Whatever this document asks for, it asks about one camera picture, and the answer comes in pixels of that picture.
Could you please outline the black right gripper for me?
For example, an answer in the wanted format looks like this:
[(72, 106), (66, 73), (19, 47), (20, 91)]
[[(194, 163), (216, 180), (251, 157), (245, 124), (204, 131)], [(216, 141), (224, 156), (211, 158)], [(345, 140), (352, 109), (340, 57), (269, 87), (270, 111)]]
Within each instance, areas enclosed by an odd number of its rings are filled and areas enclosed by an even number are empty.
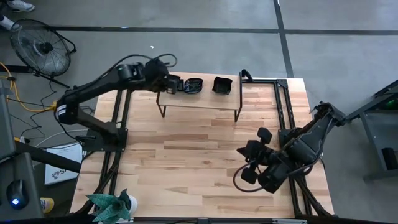
[(260, 140), (249, 140), (246, 147), (238, 148), (237, 151), (243, 154), (248, 164), (268, 166), (272, 149), (267, 145), (271, 142), (272, 133), (267, 128), (261, 127), (257, 131), (257, 136)]

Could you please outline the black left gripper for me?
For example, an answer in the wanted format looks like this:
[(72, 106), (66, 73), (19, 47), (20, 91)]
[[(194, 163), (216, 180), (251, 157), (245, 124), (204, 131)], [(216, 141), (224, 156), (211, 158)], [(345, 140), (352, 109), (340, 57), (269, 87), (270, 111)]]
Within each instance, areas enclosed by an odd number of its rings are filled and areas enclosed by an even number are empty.
[(168, 74), (162, 80), (162, 92), (166, 93), (184, 93), (184, 79), (180, 79), (177, 75)]

